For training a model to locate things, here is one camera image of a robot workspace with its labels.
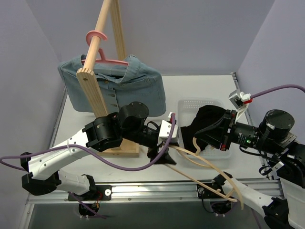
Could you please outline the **black skirt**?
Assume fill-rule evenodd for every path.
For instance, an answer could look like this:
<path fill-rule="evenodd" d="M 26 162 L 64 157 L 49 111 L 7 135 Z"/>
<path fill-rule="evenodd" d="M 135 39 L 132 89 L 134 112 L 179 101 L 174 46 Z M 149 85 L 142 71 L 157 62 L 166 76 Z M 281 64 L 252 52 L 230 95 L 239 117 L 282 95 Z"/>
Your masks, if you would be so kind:
<path fill-rule="evenodd" d="M 199 108 L 192 123 L 189 126 L 181 127 L 184 148 L 195 153 L 196 148 L 193 145 L 195 133 L 217 122 L 223 117 L 225 111 L 224 108 L 215 105 L 205 105 Z"/>

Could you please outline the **light blue denim shirt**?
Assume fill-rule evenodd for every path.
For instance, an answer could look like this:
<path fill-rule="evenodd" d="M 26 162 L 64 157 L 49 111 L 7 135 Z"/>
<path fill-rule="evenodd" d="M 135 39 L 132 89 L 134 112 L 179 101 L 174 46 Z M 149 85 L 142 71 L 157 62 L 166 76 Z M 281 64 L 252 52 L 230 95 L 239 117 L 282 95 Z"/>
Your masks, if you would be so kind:
<path fill-rule="evenodd" d="M 58 71 L 66 86 L 73 108 L 78 112 L 92 112 L 92 108 L 76 77 L 85 55 L 62 62 Z M 96 63 L 94 73 L 109 113 L 132 102 L 141 102 L 149 109 L 150 117 L 166 112 L 166 96 L 161 73 L 142 63 L 136 56 L 125 59 L 128 66 Z"/>

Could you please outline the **pink plastic hanger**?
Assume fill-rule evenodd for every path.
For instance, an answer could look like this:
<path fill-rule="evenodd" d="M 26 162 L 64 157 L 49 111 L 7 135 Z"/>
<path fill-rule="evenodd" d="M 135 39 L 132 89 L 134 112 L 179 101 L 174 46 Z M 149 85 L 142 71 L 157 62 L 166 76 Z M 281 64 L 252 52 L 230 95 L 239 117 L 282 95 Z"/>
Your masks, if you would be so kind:
<path fill-rule="evenodd" d="M 91 44 L 91 41 L 92 41 L 92 38 L 93 37 L 98 37 L 100 38 L 101 40 L 104 40 L 106 41 L 107 40 L 107 36 L 100 32 L 100 31 L 97 31 L 97 30 L 92 30 L 92 31 L 89 31 L 86 35 L 86 42 L 87 44 L 90 46 Z M 104 51 L 102 48 L 99 48 L 98 49 L 98 53 L 100 55 L 100 59 L 97 59 L 96 60 L 96 63 L 103 63 L 103 64 L 118 64 L 118 65 L 124 65 L 124 66 L 128 66 L 128 62 L 126 61 L 119 61 L 119 60 L 111 60 L 111 59 L 107 59 L 105 57 L 105 54 L 104 54 Z"/>

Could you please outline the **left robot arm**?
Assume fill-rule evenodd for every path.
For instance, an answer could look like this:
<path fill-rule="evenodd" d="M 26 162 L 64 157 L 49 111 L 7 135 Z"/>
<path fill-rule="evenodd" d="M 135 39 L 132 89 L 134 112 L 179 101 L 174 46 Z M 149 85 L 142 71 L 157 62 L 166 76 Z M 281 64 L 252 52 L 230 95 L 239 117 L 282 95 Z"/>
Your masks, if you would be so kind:
<path fill-rule="evenodd" d="M 34 196 L 55 190 L 68 192 L 82 200 L 91 200 L 98 189 L 90 175 L 76 175 L 63 171 L 63 167 L 92 155 L 107 165 L 122 171 L 142 171 L 154 164 L 172 164 L 168 146 L 178 140 L 178 125 L 174 113 L 152 129 L 146 123 L 148 107 L 140 102 L 123 106 L 119 112 L 96 118 L 65 142 L 42 153 L 22 154 L 20 165 L 27 172 L 22 176 L 22 187 Z M 124 139 L 149 149 L 150 162 L 142 167 L 127 168 L 115 165 L 98 156 L 98 152 L 119 147 Z"/>

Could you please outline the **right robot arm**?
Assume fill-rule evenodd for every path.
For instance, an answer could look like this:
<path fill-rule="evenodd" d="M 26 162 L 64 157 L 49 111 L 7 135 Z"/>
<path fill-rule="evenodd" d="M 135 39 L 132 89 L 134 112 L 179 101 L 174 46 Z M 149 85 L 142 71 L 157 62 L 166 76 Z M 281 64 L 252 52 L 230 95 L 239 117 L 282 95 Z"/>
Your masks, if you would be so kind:
<path fill-rule="evenodd" d="M 262 176 L 275 172 L 279 177 L 284 198 L 260 193 L 233 179 L 241 194 L 230 193 L 228 181 L 218 175 L 212 184 L 217 197 L 228 194 L 255 210 L 271 229 L 303 229 L 305 227 L 305 146 L 290 132 L 294 118 L 283 110 L 270 110 L 258 127 L 238 122 L 239 112 L 227 110 L 220 120 L 199 130 L 195 138 L 226 151 L 232 143 L 248 154 L 257 151 L 269 163 L 259 169 Z"/>

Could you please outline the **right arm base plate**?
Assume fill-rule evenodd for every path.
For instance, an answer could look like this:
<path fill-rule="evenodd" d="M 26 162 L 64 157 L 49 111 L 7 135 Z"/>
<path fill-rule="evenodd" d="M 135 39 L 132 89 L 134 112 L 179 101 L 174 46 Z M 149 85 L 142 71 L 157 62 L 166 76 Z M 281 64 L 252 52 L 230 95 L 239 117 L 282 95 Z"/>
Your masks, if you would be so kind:
<path fill-rule="evenodd" d="M 235 206 L 234 202 L 220 198 L 199 184 L 197 184 L 197 196 L 201 200 L 204 210 L 207 213 L 214 214 L 216 217 L 225 217 Z"/>

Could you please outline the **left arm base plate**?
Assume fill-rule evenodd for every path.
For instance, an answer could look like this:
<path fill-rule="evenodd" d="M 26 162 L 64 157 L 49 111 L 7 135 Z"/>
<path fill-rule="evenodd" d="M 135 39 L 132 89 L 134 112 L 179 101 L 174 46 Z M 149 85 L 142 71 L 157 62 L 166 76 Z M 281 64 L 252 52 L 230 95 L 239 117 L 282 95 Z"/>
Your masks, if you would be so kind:
<path fill-rule="evenodd" d="M 89 191 L 81 196 L 74 193 L 68 193 L 68 201 L 76 201 L 78 211 L 81 217 L 99 217 L 105 218 L 98 211 L 101 208 L 102 201 L 110 201 L 112 198 L 112 186 L 111 185 L 97 185 L 96 190 Z"/>

